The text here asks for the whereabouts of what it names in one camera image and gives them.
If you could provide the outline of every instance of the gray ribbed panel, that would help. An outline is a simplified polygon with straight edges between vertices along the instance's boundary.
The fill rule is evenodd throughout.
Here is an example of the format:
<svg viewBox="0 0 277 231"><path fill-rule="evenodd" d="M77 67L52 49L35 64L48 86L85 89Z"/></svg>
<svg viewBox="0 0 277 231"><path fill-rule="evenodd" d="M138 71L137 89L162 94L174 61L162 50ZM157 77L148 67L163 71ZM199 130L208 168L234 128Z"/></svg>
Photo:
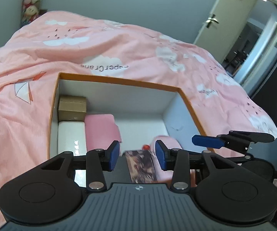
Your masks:
<svg viewBox="0 0 277 231"><path fill-rule="evenodd" d="M43 227L8 223L1 231L277 231L270 223L230 227L204 216L190 196L175 194L164 184L113 184L104 193L91 194L69 218Z"/></svg>

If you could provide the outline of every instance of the bed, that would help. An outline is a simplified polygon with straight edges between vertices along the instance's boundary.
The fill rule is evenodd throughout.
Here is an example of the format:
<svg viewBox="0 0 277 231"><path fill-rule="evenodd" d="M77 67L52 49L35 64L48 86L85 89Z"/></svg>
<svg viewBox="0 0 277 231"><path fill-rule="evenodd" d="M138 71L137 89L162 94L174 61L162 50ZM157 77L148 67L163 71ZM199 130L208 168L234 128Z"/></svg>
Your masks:
<svg viewBox="0 0 277 231"><path fill-rule="evenodd" d="M0 187L48 158L59 72L177 86L207 135L240 130L277 138L271 118L206 50L143 27L54 11L0 48ZM225 148L217 152L238 156ZM0 213L0 226L4 222Z"/></svg>

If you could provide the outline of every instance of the storage box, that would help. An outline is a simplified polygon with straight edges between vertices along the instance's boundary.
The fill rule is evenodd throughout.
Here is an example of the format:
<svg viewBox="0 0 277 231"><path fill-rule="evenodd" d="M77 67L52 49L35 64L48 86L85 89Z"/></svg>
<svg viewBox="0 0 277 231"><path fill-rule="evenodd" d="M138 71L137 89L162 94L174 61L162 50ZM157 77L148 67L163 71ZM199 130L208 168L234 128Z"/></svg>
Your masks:
<svg viewBox="0 0 277 231"><path fill-rule="evenodd" d="M83 122L86 115L86 98L61 95L58 106L58 120Z"/></svg>
<svg viewBox="0 0 277 231"><path fill-rule="evenodd" d="M149 145L160 135L175 138L185 150L205 150L192 143L193 135L206 133L180 88L113 77L60 73L50 118L48 158L58 154L60 95L85 97L87 114L113 114L121 134L121 153L141 150L143 145Z"/></svg>

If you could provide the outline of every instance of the door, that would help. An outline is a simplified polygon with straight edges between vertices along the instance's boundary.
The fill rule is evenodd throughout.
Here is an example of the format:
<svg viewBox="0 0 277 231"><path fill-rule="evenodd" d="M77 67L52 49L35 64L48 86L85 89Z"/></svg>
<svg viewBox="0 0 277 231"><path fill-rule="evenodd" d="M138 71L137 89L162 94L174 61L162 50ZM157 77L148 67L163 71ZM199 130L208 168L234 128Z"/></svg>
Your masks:
<svg viewBox="0 0 277 231"><path fill-rule="evenodd" d="M222 63L242 32L257 0L216 0L194 44Z"/></svg>

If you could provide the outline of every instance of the stack of stuffed animals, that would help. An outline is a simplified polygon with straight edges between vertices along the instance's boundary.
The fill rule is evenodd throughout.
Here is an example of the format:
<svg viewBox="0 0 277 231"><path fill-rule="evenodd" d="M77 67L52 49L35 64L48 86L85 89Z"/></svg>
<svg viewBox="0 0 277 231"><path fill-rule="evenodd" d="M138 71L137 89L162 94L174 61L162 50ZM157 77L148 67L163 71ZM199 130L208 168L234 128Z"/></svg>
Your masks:
<svg viewBox="0 0 277 231"><path fill-rule="evenodd" d="M41 0L24 0L21 27L31 23L39 17Z"/></svg>

